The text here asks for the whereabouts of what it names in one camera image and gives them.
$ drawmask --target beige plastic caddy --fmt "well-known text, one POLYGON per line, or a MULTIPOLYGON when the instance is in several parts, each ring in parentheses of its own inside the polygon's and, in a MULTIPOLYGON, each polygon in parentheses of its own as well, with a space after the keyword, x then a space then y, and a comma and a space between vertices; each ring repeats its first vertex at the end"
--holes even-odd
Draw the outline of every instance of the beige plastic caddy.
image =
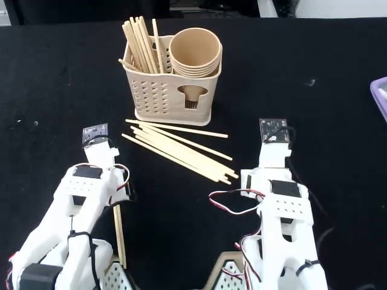
MULTIPOLYGON (((135 116, 141 121, 205 126, 211 120, 213 96, 222 70, 219 39, 203 28, 149 38, 157 67, 161 59, 162 69, 167 73, 148 74, 123 65, 135 116), (160 43, 159 56, 156 39, 160 43)), ((123 60, 134 64, 129 42, 123 60)))

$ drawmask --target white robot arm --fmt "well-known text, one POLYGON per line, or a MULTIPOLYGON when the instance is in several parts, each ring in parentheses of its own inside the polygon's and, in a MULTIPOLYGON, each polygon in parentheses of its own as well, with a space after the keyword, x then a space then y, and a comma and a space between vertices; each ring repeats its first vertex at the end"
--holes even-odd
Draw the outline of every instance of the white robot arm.
POLYGON ((11 258, 13 289, 103 289, 113 251, 90 233, 106 206, 129 199, 118 167, 127 168, 114 164, 117 149, 104 138, 85 152, 93 164, 67 170, 42 221, 11 258))
POLYGON ((241 188, 242 195, 257 200, 253 209, 261 226, 236 244, 244 257, 243 273, 229 274, 243 274, 247 290, 327 290, 314 242, 308 189, 294 182, 285 168, 291 128, 281 119, 260 122, 259 167, 241 171, 241 188))

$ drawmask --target black cloth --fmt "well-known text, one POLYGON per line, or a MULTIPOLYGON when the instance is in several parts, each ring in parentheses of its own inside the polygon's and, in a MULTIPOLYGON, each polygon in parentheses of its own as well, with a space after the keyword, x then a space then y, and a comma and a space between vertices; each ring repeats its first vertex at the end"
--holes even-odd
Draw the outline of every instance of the black cloth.
MULTIPOLYGON (((223 43, 223 71, 205 129, 229 139, 179 134, 257 165, 258 118, 287 118, 297 129, 293 165, 331 216, 315 204, 314 232, 328 227, 319 260, 329 285, 387 289, 387 125, 369 91, 387 76, 387 19, 222 19, 159 21, 160 35, 206 27, 223 43)), ((124 140, 134 118, 117 62, 120 22, 0 28, 0 270, 39 224, 69 166, 85 161, 82 128, 109 123, 117 161, 131 170, 138 200, 122 208, 128 264, 142 289, 204 286, 223 251, 256 229, 255 214, 212 206, 218 184, 124 140)), ((235 207, 250 205, 230 198, 235 207)), ((94 236, 116 247, 112 213, 94 236)))

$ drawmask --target bamboo chopstick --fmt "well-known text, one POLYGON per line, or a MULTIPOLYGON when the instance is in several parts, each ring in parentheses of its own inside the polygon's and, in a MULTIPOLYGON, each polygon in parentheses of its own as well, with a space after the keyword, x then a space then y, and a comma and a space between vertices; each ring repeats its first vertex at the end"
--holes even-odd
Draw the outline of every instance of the bamboo chopstick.
POLYGON ((181 138, 181 137, 179 137, 179 136, 176 136, 176 135, 174 135, 174 134, 172 134, 172 133, 166 132, 166 131, 161 130, 161 129, 159 129, 159 128, 153 127, 153 126, 148 125, 148 124, 141 124, 141 125, 139 125, 139 126, 140 126, 140 128, 150 127, 153 131, 156 131, 156 132, 158 132, 158 133, 160 133, 160 134, 166 135, 166 136, 171 137, 171 138, 173 138, 173 139, 176 139, 176 140, 179 140, 179 141, 181 141, 181 142, 184 142, 184 143, 186 143, 186 144, 188 144, 188 145, 194 146, 194 147, 199 148, 199 149, 201 149, 201 150, 204 150, 204 151, 207 151, 207 152, 209 152, 209 153, 212 153, 212 154, 214 154, 214 155, 216 155, 216 156, 219 156, 219 157, 222 157, 222 158, 227 159, 227 160, 229 160, 229 161, 232 161, 232 157, 229 157, 229 156, 227 156, 227 155, 225 155, 225 154, 223 154, 223 153, 221 153, 221 152, 212 150, 212 149, 210 149, 210 148, 207 148, 206 146, 203 146, 203 145, 200 145, 200 144, 198 144, 198 143, 195 143, 195 142, 189 141, 189 140, 187 140, 187 139, 181 138))
POLYGON ((131 27, 131 24, 129 21, 125 21, 124 25, 122 25, 123 32, 126 36, 126 40, 128 41, 129 48, 132 52, 133 59, 134 59, 134 66, 137 69, 141 69, 141 61, 139 56, 139 51, 137 47, 137 41, 135 39, 133 29, 131 27))
POLYGON ((148 141, 152 142, 153 146, 160 149, 161 151, 172 155, 179 159, 182 162, 185 162, 187 164, 190 164, 194 166, 197 169, 200 169, 203 172, 206 172, 209 175, 213 175, 219 178, 219 180, 227 180, 228 178, 225 176, 225 172, 221 168, 216 168, 212 166, 212 164, 201 162, 200 158, 198 158, 198 152, 192 151, 188 152, 184 145, 169 139, 169 140, 163 140, 161 138, 158 138, 154 135, 149 135, 146 132, 141 131, 140 129, 137 129, 136 127, 131 127, 134 131, 134 133, 142 138, 147 139, 148 141))
POLYGON ((119 218, 120 243, 121 243, 121 253, 122 253, 122 268, 126 269, 126 251, 125 251, 125 240, 123 238, 121 206, 119 204, 117 204, 115 207, 117 207, 117 215, 119 218))
POLYGON ((132 66, 129 62, 125 62, 123 59, 119 59, 119 62, 133 71, 138 71, 139 73, 141 72, 136 67, 132 66))
POLYGON ((115 207, 113 207, 114 226, 115 226, 115 237, 117 238, 117 251, 119 253, 120 265, 123 265, 121 231, 120 231, 119 214, 117 209, 118 206, 119 205, 116 205, 115 207))
POLYGON ((172 144, 172 145, 175 145, 175 146, 178 146, 180 147, 181 149, 183 149, 187 154, 191 154, 193 155, 195 158, 193 159, 193 162, 195 163, 198 163, 198 164, 201 164, 201 163, 205 163, 207 164, 208 168, 211 168, 213 170, 217 170, 217 171, 221 171, 223 172, 224 174, 227 174, 227 175, 230 175, 231 177, 234 177, 234 178, 238 178, 239 176, 235 174, 234 170, 232 170, 231 168, 228 168, 227 166, 209 158, 208 156, 205 156, 203 155, 202 153, 199 153, 195 150, 193 150, 192 148, 190 147, 187 147, 167 136, 164 136, 162 134, 159 134, 155 131, 152 131, 150 128, 143 128, 143 130, 148 133, 149 135, 153 135, 155 137, 158 137, 158 138, 161 138, 162 140, 164 140, 165 142, 169 143, 169 144, 172 144))
POLYGON ((221 134, 221 133, 214 133, 209 131, 203 131, 203 130, 195 130, 195 129, 188 129, 183 127, 176 127, 176 126, 169 126, 169 125, 163 125, 158 123, 148 123, 148 122, 142 122, 137 120, 125 120, 127 123, 132 124, 140 124, 140 125, 150 125, 153 127, 159 127, 164 129, 170 129, 170 130, 176 130, 176 131, 182 131, 182 132, 188 132, 188 133, 195 133, 195 134, 201 134, 201 135, 207 135, 207 136, 213 136, 213 137, 220 137, 220 138, 228 138, 229 136, 227 134, 221 134))
POLYGON ((155 37, 155 43, 156 43, 158 67, 160 69, 160 74, 163 74, 164 73, 164 64, 163 64, 163 60, 161 58, 161 48, 160 48, 160 41, 158 39, 158 30, 157 30, 156 19, 154 19, 154 18, 152 19, 152 26, 153 26, 153 36, 155 37))
POLYGON ((142 47, 141 42, 140 42, 137 24, 134 22, 133 17, 130 17, 129 21, 130 21, 130 24, 132 25, 132 30, 133 30, 135 41, 137 42, 138 52, 139 52, 139 55, 140 55, 141 65, 143 66, 143 71, 145 73, 149 73, 150 70, 149 70, 149 67, 148 67, 148 63, 147 63, 147 61, 145 59, 145 54, 144 54, 143 47, 142 47))
MULTIPOLYGON (((136 135, 135 137, 136 137, 137 139, 139 139, 140 141, 142 141, 142 142, 148 144, 148 145, 151 145, 151 146, 153 146, 153 147, 154 147, 154 146, 157 146, 157 145, 156 145, 155 143, 153 143, 152 141, 149 141, 149 140, 147 140, 147 139, 145 139, 145 138, 143 138, 143 137, 141 137, 141 136, 139 136, 139 135, 136 135)), ((160 150, 158 147, 154 147, 154 148, 155 148, 155 149, 158 149, 158 150, 161 151, 161 152, 164 152, 163 150, 160 150)), ((201 169, 199 169, 199 168, 197 168, 197 167, 195 167, 195 166, 193 166, 193 165, 191 165, 191 164, 189 164, 189 163, 185 163, 183 160, 180 160, 179 158, 177 158, 177 157, 175 157, 175 156, 173 156, 173 155, 168 154, 168 156, 173 157, 173 158, 175 158, 176 160, 179 160, 179 161, 182 162, 183 164, 186 164, 186 165, 188 165, 188 166, 191 166, 193 169, 197 170, 197 171, 196 171, 197 173, 201 172, 200 174, 205 175, 207 178, 209 178, 209 179, 211 179, 211 180, 221 181, 221 182, 224 182, 224 183, 226 183, 226 184, 228 184, 228 185, 231 184, 230 181, 228 181, 228 180, 226 180, 226 179, 224 179, 224 178, 219 178, 218 175, 211 174, 210 172, 204 172, 204 171, 202 171, 201 169)))
POLYGON ((130 137, 130 136, 128 136, 127 134, 122 133, 121 136, 122 136, 123 138, 126 138, 126 139, 132 141, 133 143, 136 143, 136 144, 138 144, 138 145, 140 145, 140 146, 143 146, 144 148, 147 148, 147 149, 150 150, 150 151, 153 151, 153 152, 155 152, 155 153, 161 155, 162 157, 165 157, 165 158, 167 158, 167 159, 169 159, 169 160, 171 160, 171 161, 173 161, 173 162, 175 162, 175 163, 177 163, 177 164, 179 164, 179 165, 181 165, 181 166, 184 166, 185 168, 187 168, 187 169, 189 169, 189 170, 192 170, 192 171, 194 171, 194 172, 196 172, 196 173, 198 173, 198 174, 200 174, 200 175, 203 175, 203 176, 206 177, 206 178, 209 178, 209 179, 211 179, 211 180, 213 180, 213 181, 215 181, 215 182, 218 182, 218 181, 219 181, 219 179, 213 178, 213 177, 211 177, 211 176, 205 174, 204 172, 201 172, 200 170, 194 168, 193 166, 188 165, 188 164, 186 164, 186 163, 184 163, 184 162, 181 162, 180 160, 178 160, 178 159, 176 159, 176 158, 174 158, 174 157, 172 157, 172 156, 170 156, 170 155, 168 155, 168 154, 165 154, 164 152, 162 152, 162 151, 160 151, 160 150, 158 150, 158 149, 156 149, 156 148, 154 148, 154 147, 152 147, 152 146, 150 146, 150 145, 148 145, 148 144, 146 144, 146 143, 144 143, 144 142, 141 142, 141 141, 139 141, 139 140, 136 140, 135 138, 130 137))
POLYGON ((144 41, 144 46, 145 46, 146 52, 148 53, 148 57, 149 57, 149 61, 151 62, 151 67, 152 67, 153 73, 156 74, 156 73, 158 73, 158 69, 156 67, 154 55, 152 52, 152 46, 150 45, 148 31, 146 29, 145 22, 143 22, 144 19, 143 19, 143 21, 141 21, 138 17, 136 17, 135 19, 136 19, 138 27, 140 29, 140 35, 144 41))

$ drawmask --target chopstick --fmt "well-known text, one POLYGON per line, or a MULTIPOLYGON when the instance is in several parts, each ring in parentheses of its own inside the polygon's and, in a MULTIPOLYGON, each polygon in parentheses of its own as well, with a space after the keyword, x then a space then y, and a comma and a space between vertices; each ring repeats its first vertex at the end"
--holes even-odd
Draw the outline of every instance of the chopstick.
POLYGON ((150 66, 151 66, 154 74, 156 74, 156 73, 158 73, 158 70, 157 70, 157 67, 156 67, 155 60, 154 60, 154 55, 153 55, 153 52, 152 52, 152 45, 150 44, 151 41, 149 40, 149 35, 148 35, 148 31, 147 31, 146 26, 145 26, 144 19, 143 19, 142 16, 140 18, 136 17, 136 21, 137 21, 138 27, 140 29, 139 37, 142 37, 143 40, 144 40, 144 45, 145 45, 146 52, 148 53, 148 57, 149 57, 149 61, 150 61, 150 66))
MULTIPOLYGON (((158 74, 165 73, 163 55, 165 51, 160 43, 158 36, 156 19, 152 20, 152 26, 154 31, 154 42, 156 49, 153 49, 153 42, 149 37, 148 29, 146 28, 145 20, 143 16, 130 17, 128 21, 125 21, 122 25, 123 32, 126 40, 128 41, 131 55, 133 56, 133 67, 143 73, 158 74)), ((132 60, 126 60, 129 64, 132 64, 132 60)))
POLYGON ((138 55, 139 55, 139 59, 140 59, 140 63, 141 63, 141 67, 143 68, 143 72, 144 73, 148 73, 149 72, 149 69, 148 69, 148 65, 146 64, 146 61, 145 61, 145 56, 144 56, 144 52, 142 50, 142 47, 141 47, 141 44, 140 44, 140 40, 137 39, 137 36, 135 35, 134 31, 135 31, 135 22, 134 22, 134 18, 133 17, 130 17, 129 18, 129 22, 125 21, 125 23, 127 25, 130 25, 131 26, 131 30, 133 32, 133 36, 134 36, 134 39, 135 39, 135 42, 137 44, 137 48, 138 48, 138 55))
POLYGON ((221 181, 226 184, 231 184, 231 182, 229 181, 229 177, 239 178, 239 176, 235 174, 234 170, 232 170, 231 168, 225 166, 220 162, 217 162, 214 159, 209 158, 208 156, 205 156, 204 154, 196 151, 191 147, 188 147, 183 143, 190 144, 193 147, 197 147, 200 149, 203 147, 205 148, 205 151, 209 151, 210 153, 214 151, 222 155, 221 153, 210 148, 204 147, 200 144, 191 142, 187 139, 176 136, 174 134, 165 132, 164 130, 153 127, 154 123, 147 123, 137 120, 126 121, 128 123, 137 124, 139 127, 130 126, 130 128, 133 130, 135 138, 130 137, 127 134, 122 134, 124 138, 138 145, 141 145, 147 148, 148 150, 151 150, 194 172, 197 172, 200 175, 203 175, 213 181, 221 181))
POLYGON ((190 164, 196 164, 197 166, 196 167, 200 167, 203 165, 203 163, 207 164, 208 167, 206 168, 210 168, 210 171, 213 171, 213 170, 216 170, 216 171, 220 171, 222 172, 222 176, 227 174, 227 175, 230 175, 234 178, 238 178, 239 176, 235 174, 235 172, 228 168, 227 166, 224 166, 223 164, 191 149, 190 147, 187 147, 167 136, 164 136, 162 134, 159 134, 155 131, 152 131, 151 129, 147 129, 147 128, 144 128, 143 131, 155 138, 158 138, 159 140, 162 140, 162 142, 164 143, 167 143, 169 144, 170 146, 177 146, 179 147, 180 149, 183 149, 184 150, 184 154, 185 156, 194 156, 194 159, 190 162, 190 164))
POLYGON ((140 141, 140 138, 141 138, 141 137, 138 138, 138 140, 136 140, 135 138, 130 137, 130 136, 128 136, 127 134, 124 134, 124 133, 122 133, 121 136, 122 136, 123 138, 126 138, 126 139, 132 141, 133 143, 136 143, 136 144, 138 144, 138 145, 140 145, 140 146, 142 146, 142 147, 144 147, 144 148, 147 148, 147 149, 150 150, 150 151, 153 151, 153 152, 155 152, 155 153, 161 155, 162 157, 165 157, 165 158, 167 158, 167 159, 169 159, 169 160, 171 160, 171 161, 173 161, 173 162, 175 162, 175 163, 177 163, 177 164, 179 164, 179 165, 181 165, 181 166, 184 166, 185 168, 187 168, 187 169, 189 169, 189 170, 192 170, 192 171, 194 171, 194 172, 196 172, 196 173, 198 173, 198 174, 200 174, 200 175, 203 175, 203 176, 206 177, 206 178, 209 178, 209 179, 211 179, 211 180, 213 180, 213 181, 215 181, 215 182, 218 182, 218 179, 213 178, 213 177, 211 177, 211 176, 205 174, 204 172, 201 172, 200 170, 194 168, 193 166, 190 166, 189 164, 186 164, 186 163, 184 163, 184 162, 181 162, 180 160, 178 160, 178 159, 176 159, 176 158, 174 158, 174 157, 172 157, 172 156, 170 156, 170 155, 168 155, 168 154, 165 154, 164 152, 162 152, 162 151, 160 151, 160 150, 158 150, 158 149, 156 149, 156 148, 154 148, 154 147, 152 147, 152 146, 150 146, 150 145, 148 145, 148 144, 146 144, 146 143, 140 141))
POLYGON ((183 127, 176 127, 176 126, 170 126, 170 125, 163 125, 158 123, 149 123, 149 122, 142 122, 137 120, 125 120, 127 123, 132 124, 140 124, 140 125, 150 125, 152 127, 159 127, 164 129, 170 129, 170 130, 176 130, 176 131, 182 131, 182 132, 188 132, 188 133, 195 133, 195 134, 201 134, 201 135, 207 135, 207 136, 213 136, 213 137, 220 137, 220 138, 228 138, 229 136, 227 134, 221 134, 221 133, 215 133, 215 132, 209 132, 209 131, 203 131, 203 130, 195 130, 195 129, 188 129, 183 127))
POLYGON ((198 155, 200 153, 186 147, 185 145, 182 145, 181 143, 174 141, 168 137, 157 135, 151 135, 147 134, 147 132, 143 132, 140 129, 137 129, 135 127, 131 127, 134 131, 134 133, 144 139, 147 139, 150 141, 154 147, 157 147, 158 149, 162 150, 163 152, 172 155, 179 160, 190 164, 194 166, 197 169, 200 169, 201 171, 207 173, 208 175, 212 175, 214 177, 217 177, 220 181, 226 181, 228 178, 225 176, 225 170, 220 167, 214 166, 214 164, 211 163, 211 159, 206 157, 200 158, 198 155))
POLYGON ((140 72, 136 67, 132 66, 130 63, 128 62, 125 62, 123 59, 119 59, 119 62, 122 63, 124 66, 126 66, 127 68, 133 70, 133 71, 138 71, 140 72))
POLYGON ((125 34, 126 40, 128 41, 129 48, 131 49, 133 58, 134 58, 134 66, 137 69, 141 69, 141 61, 140 61, 140 53, 138 51, 137 41, 135 39, 133 29, 129 23, 129 21, 125 21, 124 25, 122 25, 123 32, 125 34))
POLYGON ((161 59, 161 49, 160 49, 160 42, 158 40, 158 30, 157 30, 156 19, 154 19, 154 18, 152 19, 152 26, 153 26, 153 36, 155 37, 155 43, 156 43, 158 67, 160 69, 160 74, 163 74, 164 73, 164 65, 163 65, 163 60, 161 59))
POLYGON ((229 157, 229 156, 227 156, 227 155, 225 155, 225 154, 223 154, 223 153, 221 153, 221 152, 212 150, 212 149, 210 149, 210 148, 208 148, 208 147, 206 147, 206 146, 202 146, 202 145, 200 145, 200 144, 198 144, 198 143, 195 143, 195 142, 189 141, 189 140, 187 140, 187 139, 181 138, 181 137, 176 136, 176 135, 174 135, 174 134, 172 134, 172 133, 169 133, 169 132, 166 132, 166 131, 164 131, 164 130, 161 130, 161 129, 157 128, 157 127, 153 127, 153 126, 151 126, 151 125, 149 125, 149 124, 141 124, 141 125, 140 125, 140 128, 144 128, 144 127, 151 127, 151 129, 152 129, 153 131, 156 131, 156 132, 158 132, 158 133, 161 133, 161 134, 163 134, 163 135, 166 135, 166 136, 171 137, 171 138, 173 138, 173 139, 176 139, 176 140, 178 140, 178 141, 184 142, 184 143, 186 143, 186 144, 188 144, 188 145, 194 146, 194 147, 199 148, 199 149, 201 149, 201 150, 204 150, 204 151, 207 151, 207 152, 209 152, 209 153, 212 153, 212 154, 214 154, 214 155, 216 155, 216 156, 219 156, 219 157, 222 157, 222 158, 227 159, 227 160, 229 160, 229 161, 232 161, 232 157, 229 157))

